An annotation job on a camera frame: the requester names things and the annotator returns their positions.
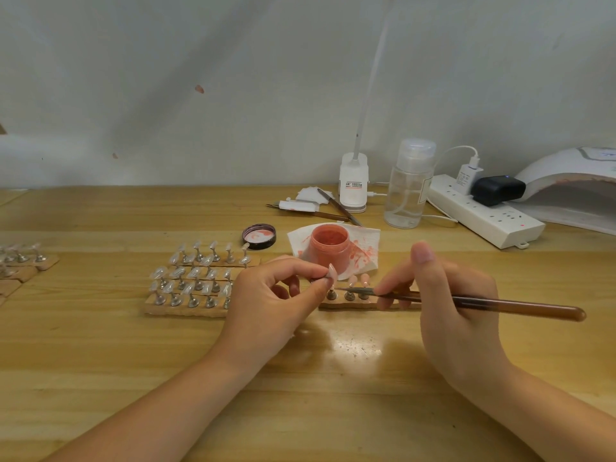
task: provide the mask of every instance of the power strip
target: power strip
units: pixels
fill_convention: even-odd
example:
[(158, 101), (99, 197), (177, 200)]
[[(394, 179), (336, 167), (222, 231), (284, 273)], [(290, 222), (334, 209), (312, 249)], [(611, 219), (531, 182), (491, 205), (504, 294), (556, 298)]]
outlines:
[(528, 248), (528, 242), (542, 234), (545, 228), (543, 222), (508, 204), (491, 208), (479, 204), (472, 196), (457, 192), (455, 182), (449, 175), (433, 177), (428, 199), (497, 248)]

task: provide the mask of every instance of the red jar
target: red jar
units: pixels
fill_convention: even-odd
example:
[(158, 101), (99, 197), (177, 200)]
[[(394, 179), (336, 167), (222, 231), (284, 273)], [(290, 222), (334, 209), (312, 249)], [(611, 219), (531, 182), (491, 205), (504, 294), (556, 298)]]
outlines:
[(334, 269), (342, 273), (349, 266), (351, 246), (349, 232), (343, 225), (319, 225), (312, 230), (307, 258), (325, 267), (333, 264)]

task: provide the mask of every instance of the white wall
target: white wall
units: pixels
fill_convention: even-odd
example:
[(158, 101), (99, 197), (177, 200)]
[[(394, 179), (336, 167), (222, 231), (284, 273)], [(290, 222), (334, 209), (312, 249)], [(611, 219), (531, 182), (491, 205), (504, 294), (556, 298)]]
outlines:
[[(0, 0), (0, 186), (334, 182), (382, 8)], [(409, 136), (475, 145), (497, 174), (616, 145), (616, 0), (394, 9), (362, 145), (372, 180)]]

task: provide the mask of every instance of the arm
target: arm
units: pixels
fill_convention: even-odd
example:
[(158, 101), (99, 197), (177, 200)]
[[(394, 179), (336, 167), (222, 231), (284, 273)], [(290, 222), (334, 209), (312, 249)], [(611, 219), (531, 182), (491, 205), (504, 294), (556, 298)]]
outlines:
[[(512, 365), (498, 337), (497, 313), (456, 309), (451, 292), (498, 298), (494, 279), (441, 262), (419, 242), (374, 291), (408, 288), (412, 280), (421, 292), (427, 355), (454, 389), (547, 461), (616, 460), (616, 418)], [(387, 309), (391, 300), (378, 305)]]
[(333, 282), (323, 278), (300, 293), (297, 276), (325, 274), (327, 268), (291, 257), (242, 272), (222, 332), (201, 360), (46, 461), (179, 461), (323, 301)]

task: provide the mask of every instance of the cable connector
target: cable connector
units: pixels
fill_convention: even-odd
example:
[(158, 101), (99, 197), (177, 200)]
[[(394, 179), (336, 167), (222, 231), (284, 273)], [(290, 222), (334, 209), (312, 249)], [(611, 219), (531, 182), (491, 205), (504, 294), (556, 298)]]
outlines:
[(456, 178), (456, 183), (453, 186), (454, 189), (458, 193), (468, 196), (471, 194), (471, 188), (481, 176), (481, 173), (483, 173), (483, 169), (479, 167), (479, 158), (477, 156), (473, 156), (470, 163), (464, 164), (460, 167), (458, 178)]

